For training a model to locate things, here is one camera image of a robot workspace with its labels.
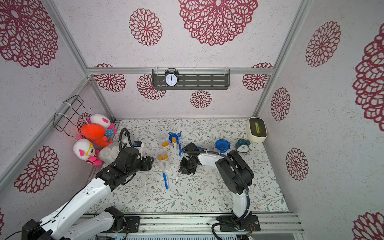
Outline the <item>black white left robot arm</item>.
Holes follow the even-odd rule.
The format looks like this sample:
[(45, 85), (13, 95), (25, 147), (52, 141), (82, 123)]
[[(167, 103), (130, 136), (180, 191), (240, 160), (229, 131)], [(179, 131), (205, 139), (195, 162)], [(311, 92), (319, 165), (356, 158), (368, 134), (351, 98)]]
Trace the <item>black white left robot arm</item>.
[[(123, 137), (129, 140), (123, 143)], [(152, 169), (154, 158), (142, 155), (142, 142), (130, 140), (130, 132), (123, 128), (119, 135), (117, 158), (102, 168), (91, 182), (79, 190), (68, 202), (40, 221), (29, 220), (19, 231), (23, 240), (87, 240), (99, 233), (122, 231), (126, 227), (124, 214), (115, 207), (81, 223), (75, 222), (97, 201), (124, 186), (138, 172)]]

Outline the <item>clear plastic container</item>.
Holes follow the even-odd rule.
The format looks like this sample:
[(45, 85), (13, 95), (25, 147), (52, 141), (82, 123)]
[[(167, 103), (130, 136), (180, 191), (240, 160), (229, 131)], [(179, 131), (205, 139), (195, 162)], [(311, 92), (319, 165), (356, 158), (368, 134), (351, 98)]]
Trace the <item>clear plastic container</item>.
[(169, 134), (167, 132), (160, 132), (157, 134), (157, 140), (158, 140), (159, 146), (162, 147), (162, 143), (169, 142)]
[[(168, 155), (168, 159), (163, 159), (162, 161), (159, 160), (159, 155), (162, 155), (164, 158), (164, 155)], [(157, 164), (161, 170), (168, 170), (171, 167), (171, 161), (170, 161), (170, 155), (167, 150), (159, 150), (155, 154), (155, 159), (157, 161)]]

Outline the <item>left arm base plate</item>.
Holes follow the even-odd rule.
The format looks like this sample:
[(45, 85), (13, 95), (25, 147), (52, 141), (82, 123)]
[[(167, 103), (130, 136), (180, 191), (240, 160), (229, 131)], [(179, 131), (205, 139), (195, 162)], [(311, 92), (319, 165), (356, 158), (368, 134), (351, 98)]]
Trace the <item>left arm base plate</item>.
[(128, 216), (115, 218), (109, 233), (137, 233), (140, 226), (140, 217)]

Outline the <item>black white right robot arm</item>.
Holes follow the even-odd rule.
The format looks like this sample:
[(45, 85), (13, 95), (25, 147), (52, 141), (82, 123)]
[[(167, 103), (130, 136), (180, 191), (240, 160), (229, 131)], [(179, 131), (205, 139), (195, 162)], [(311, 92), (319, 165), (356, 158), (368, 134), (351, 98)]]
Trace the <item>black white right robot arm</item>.
[(235, 150), (224, 154), (207, 149), (199, 149), (193, 143), (186, 145), (181, 149), (181, 152), (188, 156), (181, 160), (179, 172), (182, 174), (195, 174), (197, 166), (216, 168), (226, 187), (233, 194), (231, 218), (226, 221), (218, 220), (217, 223), (211, 226), (211, 231), (215, 238), (221, 239), (215, 230), (215, 227), (220, 225), (234, 226), (240, 231), (245, 230), (253, 217), (250, 186), (255, 175), (240, 154)]

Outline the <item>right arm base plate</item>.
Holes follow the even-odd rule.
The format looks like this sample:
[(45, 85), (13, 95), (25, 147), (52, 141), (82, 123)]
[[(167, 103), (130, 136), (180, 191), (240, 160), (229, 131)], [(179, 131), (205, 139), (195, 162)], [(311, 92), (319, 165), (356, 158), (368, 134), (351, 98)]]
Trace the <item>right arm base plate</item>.
[(244, 219), (236, 222), (224, 225), (224, 222), (233, 221), (233, 216), (219, 216), (216, 218), (220, 224), (221, 232), (259, 232), (261, 230), (261, 226), (259, 223), (259, 219), (256, 215), (250, 213)]

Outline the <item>blue lid front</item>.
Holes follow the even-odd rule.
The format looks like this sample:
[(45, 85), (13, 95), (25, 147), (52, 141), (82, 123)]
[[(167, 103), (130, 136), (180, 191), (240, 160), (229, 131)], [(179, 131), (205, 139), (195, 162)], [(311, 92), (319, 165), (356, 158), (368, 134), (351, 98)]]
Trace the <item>blue lid front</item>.
[(215, 147), (220, 153), (226, 153), (231, 148), (229, 141), (223, 139), (217, 140)]

